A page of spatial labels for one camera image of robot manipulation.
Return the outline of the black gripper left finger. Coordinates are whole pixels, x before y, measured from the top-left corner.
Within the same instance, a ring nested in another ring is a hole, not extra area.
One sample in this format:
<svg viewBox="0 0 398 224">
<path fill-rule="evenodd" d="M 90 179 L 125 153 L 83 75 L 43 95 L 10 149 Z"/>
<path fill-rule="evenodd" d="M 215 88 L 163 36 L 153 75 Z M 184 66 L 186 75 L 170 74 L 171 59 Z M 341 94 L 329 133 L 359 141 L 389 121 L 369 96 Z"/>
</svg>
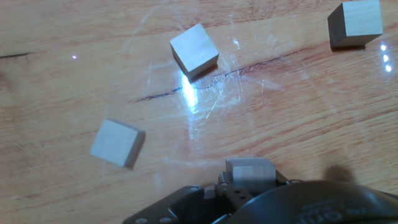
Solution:
<svg viewBox="0 0 398 224">
<path fill-rule="evenodd" d="M 235 209 L 241 208 L 254 197 L 244 188 L 234 185 L 231 172 L 221 172 L 218 182 L 205 188 L 205 200 L 217 200 L 228 202 Z"/>
</svg>

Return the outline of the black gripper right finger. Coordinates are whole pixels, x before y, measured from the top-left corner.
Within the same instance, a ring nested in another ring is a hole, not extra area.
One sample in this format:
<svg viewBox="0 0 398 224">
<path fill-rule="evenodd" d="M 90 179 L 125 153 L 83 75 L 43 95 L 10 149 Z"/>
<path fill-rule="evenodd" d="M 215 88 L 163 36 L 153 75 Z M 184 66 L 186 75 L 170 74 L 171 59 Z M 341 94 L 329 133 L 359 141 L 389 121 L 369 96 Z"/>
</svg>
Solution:
<svg viewBox="0 0 398 224">
<path fill-rule="evenodd" d="M 278 170 L 275 171 L 275 184 L 276 187 L 281 187 L 283 185 L 292 185 L 303 182 L 299 179 L 288 179 L 282 175 Z"/>
</svg>

